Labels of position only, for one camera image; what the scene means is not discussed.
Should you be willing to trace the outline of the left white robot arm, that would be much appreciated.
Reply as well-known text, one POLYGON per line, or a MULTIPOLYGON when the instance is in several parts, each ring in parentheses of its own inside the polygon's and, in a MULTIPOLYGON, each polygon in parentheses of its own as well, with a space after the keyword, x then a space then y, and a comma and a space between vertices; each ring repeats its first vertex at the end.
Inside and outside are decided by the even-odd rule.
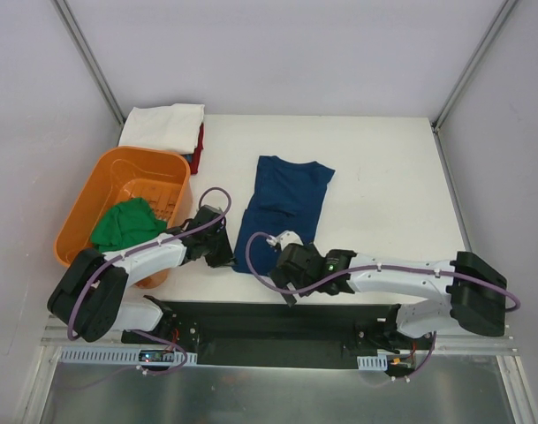
POLYGON ((47 308, 67 325, 72 339, 95 342, 112 330, 136 329, 161 344, 172 333, 167 306, 125 292, 161 271, 199 259, 211 268, 234 262, 225 213, 209 205, 201 206, 185 228, 170 228, 137 246, 106 254, 94 248, 80 251, 49 296, 47 308))

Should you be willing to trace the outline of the blue t shirt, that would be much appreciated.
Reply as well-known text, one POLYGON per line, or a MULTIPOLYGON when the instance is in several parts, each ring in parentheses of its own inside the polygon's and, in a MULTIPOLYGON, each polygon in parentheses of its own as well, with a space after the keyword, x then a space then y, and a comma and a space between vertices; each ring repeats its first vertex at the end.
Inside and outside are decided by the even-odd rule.
POLYGON ((328 184, 335 171, 318 162, 289 163, 277 156, 259 157, 254 194, 244 211, 232 269, 247 274, 246 243, 257 231, 277 236, 297 233, 314 241, 328 184))

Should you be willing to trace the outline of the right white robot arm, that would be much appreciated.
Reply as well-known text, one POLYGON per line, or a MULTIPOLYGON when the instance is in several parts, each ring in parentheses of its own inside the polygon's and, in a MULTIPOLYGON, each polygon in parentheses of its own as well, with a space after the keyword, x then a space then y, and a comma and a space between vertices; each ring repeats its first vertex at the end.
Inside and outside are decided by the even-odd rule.
POLYGON ((504 335, 507 282, 477 254, 460 251, 453 260, 424 262, 382 261, 343 249, 320 254, 292 231, 266 242, 278 253, 269 278, 290 306, 314 292, 415 297, 412 304, 394 305, 383 326, 393 348, 454 327, 483 337, 504 335))

